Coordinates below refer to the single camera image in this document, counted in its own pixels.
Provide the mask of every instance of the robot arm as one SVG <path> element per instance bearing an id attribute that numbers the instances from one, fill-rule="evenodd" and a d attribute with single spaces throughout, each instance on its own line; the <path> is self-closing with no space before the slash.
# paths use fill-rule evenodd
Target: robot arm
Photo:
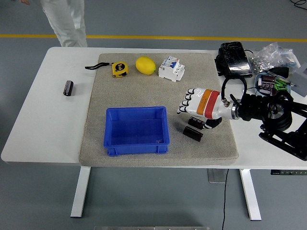
<path id="1" fill-rule="evenodd" d="M 241 100 L 237 100 L 232 95 L 231 98 L 225 98 L 223 90 L 224 87 L 222 92 L 189 89 L 177 113 L 206 117 L 208 120 L 203 128 L 217 126 L 222 117 L 233 120 L 241 118 L 245 121 L 262 120 L 261 129 L 264 132 L 259 136 L 263 140 L 307 161 L 307 119 L 296 132 L 284 132 L 292 124 L 291 112 L 307 118 L 307 105 L 293 102 L 287 91 L 266 97 L 244 93 Z"/>

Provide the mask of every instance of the yellow floor line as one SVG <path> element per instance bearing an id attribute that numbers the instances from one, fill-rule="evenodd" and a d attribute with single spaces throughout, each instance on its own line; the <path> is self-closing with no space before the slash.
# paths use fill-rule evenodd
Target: yellow floor line
<path id="1" fill-rule="evenodd" d="M 86 37 L 88 39 L 307 42 L 307 39 L 303 38 L 264 38 L 264 37 L 143 36 L 143 35 L 87 35 Z M 56 36 L 54 34 L 0 34 L 0 38 L 56 38 Z"/>

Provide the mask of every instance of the gray floor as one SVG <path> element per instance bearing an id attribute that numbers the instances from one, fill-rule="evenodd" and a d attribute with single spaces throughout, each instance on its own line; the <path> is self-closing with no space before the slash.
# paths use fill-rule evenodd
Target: gray floor
<path id="1" fill-rule="evenodd" d="M 88 35 L 307 38 L 307 11 L 289 0 L 86 0 Z M 0 34 L 53 34 L 39 6 L 0 2 Z M 226 41 L 88 39 L 89 47 L 217 50 Z M 270 42 L 242 42 L 245 49 Z M 279 43 L 307 62 L 307 43 Z M 0 151 L 46 51 L 57 39 L 0 38 Z M 82 218 L 70 218 L 79 167 L 0 161 L 0 229 L 210 226 L 221 229 L 224 185 L 206 169 L 92 168 Z M 227 183 L 225 228 L 304 230 L 307 177 L 252 170 L 262 221 L 250 221 L 238 170 Z"/>

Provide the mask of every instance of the plastic bag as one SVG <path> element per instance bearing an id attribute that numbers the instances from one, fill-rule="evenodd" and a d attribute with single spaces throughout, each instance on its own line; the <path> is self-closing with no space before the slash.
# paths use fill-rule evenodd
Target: plastic bag
<path id="1" fill-rule="evenodd" d="M 292 49 L 283 49 L 277 42 L 260 51 L 254 51 L 253 54 L 250 52 L 246 52 L 246 54 L 255 75 L 274 67 L 288 67 L 289 74 L 293 74 L 299 68 Z"/>

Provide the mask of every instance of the blue plastic bin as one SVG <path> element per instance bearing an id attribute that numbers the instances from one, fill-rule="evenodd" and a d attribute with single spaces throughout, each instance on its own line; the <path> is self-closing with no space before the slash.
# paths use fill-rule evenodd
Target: blue plastic bin
<path id="1" fill-rule="evenodd" d="M 166 108 L 108 108 L 104 147 L 109 156 L 134 153 L 164 154 L 169 133 Z"/>

